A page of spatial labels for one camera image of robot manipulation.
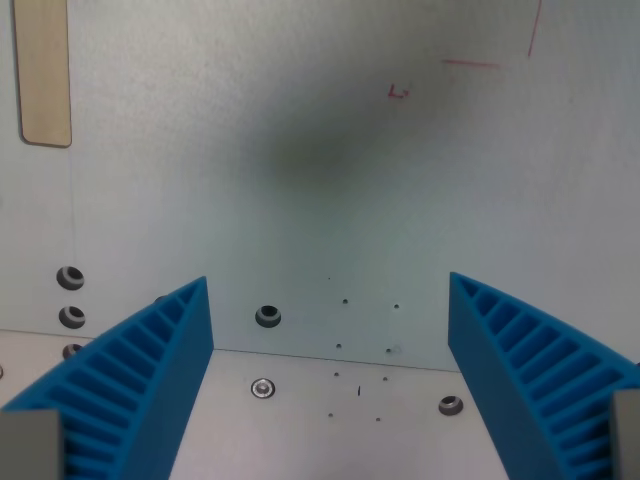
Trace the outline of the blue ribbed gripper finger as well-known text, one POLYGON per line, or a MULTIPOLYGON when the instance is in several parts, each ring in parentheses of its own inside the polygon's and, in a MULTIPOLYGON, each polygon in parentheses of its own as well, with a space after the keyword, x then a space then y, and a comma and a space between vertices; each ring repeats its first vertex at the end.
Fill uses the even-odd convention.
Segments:
POLYGON ((200 277, 104 332, 2 409, 60 414, 67 479, 167 479, 213 348, 200 277))
POLYGON ((448 345, 509 478, 613 478, 609 405, 638 387, 635 363, 459 273, 448 345))

